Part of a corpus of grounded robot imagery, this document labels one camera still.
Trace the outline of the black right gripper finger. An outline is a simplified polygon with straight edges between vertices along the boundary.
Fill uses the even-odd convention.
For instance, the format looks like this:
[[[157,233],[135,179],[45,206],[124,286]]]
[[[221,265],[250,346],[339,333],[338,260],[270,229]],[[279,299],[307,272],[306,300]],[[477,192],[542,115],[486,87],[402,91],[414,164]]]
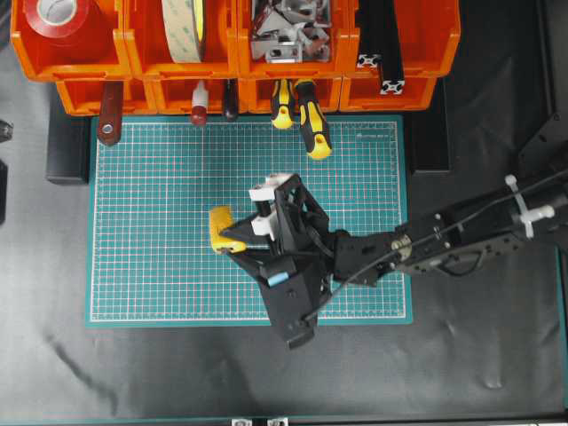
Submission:
[[[226,255],[257,282],[267,282],[278,274],[275,255],[268,248],[247,248]]]
[[[256,235],[252,227],[253,217],[246,217],[221,231],[223,237],[241,242],[268,242],[269,236]]]

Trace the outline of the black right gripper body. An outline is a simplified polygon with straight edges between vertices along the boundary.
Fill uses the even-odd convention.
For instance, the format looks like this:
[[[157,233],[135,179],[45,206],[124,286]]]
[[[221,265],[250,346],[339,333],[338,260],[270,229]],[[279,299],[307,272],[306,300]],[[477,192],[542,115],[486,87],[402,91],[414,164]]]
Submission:
[[[256,211],[252,227],[268,242],[248,242],[248,249],[269,249],[279,256],[315,256],[332,276],[334,254],[329,242],[329,217],[294,173],[269,175],[248,191]]]

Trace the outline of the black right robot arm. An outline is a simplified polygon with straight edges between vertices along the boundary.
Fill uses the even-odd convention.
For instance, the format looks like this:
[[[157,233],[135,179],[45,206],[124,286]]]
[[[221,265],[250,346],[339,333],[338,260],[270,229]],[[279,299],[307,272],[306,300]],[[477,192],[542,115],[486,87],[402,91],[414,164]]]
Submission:
[[[488,256],[555,238],[567,227],[567,172],[548,171],[501,190],[439,209],[390,232],[355,236],[331,231],[329,217],[297,174],[276,174],[250,190],[258,211],[221,236],[241,244],[226,248],[242,270],[270,287],[306,274],[373,286],[391,272],[437,270],[455,275],[458,264],[477,269]]]

